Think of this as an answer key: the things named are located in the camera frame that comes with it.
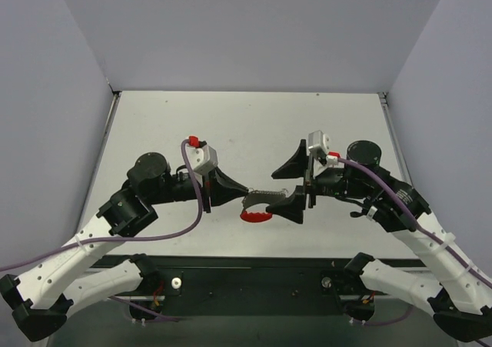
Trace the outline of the silver keyring with red tag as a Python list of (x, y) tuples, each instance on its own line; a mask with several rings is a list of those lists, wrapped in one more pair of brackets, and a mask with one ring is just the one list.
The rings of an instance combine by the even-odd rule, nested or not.
[(276, 191), (251, 189), (242, 199), (240, 219), (249, 224), (261, 224), (269, 221), (273, 215), (267, 212), (269, 205), (279, 203), (287, 198), (288, 190)]

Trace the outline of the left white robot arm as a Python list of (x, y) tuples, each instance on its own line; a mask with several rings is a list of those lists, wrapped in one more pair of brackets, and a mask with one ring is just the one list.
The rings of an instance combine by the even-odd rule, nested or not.
[(175, 174), (163, 155), (145, 153), (127, 177), (121, 189), (59, 253), (21, 275), (2, 277), (1, 296), (29, 341), (49, 337), (79, 310), (113, 295), (162, 291), (163, 276), (145, 254), (130, 255), (115, 267), (92, 275), (85, 273), (156, 221), (155, 205), (197, 200), (198, 212), (203, 214), (248, 194), (248, 188), (207, 161), (202, 148), (192, 150)]

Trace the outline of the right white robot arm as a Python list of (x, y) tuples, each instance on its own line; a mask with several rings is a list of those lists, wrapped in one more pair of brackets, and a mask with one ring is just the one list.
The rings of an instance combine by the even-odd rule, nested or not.
[(344, 158), (324, 144), (301, 140), (271, 177), (303, 182), (267, 211), (301, 224), (304, 210), (313, 208), (319, 196), (357, 205), (360, 211), (351, 217), (376, 222), (404, 243), (433, 277), (421, 278), (360, 252), (344, 268), (355, 282), (426, 312), (458, 341), (490, 337), (491, 278), (464, 254), (421, 194), (380, 166), (381, 156), (380, 147), (367, 140), (352, 142)]

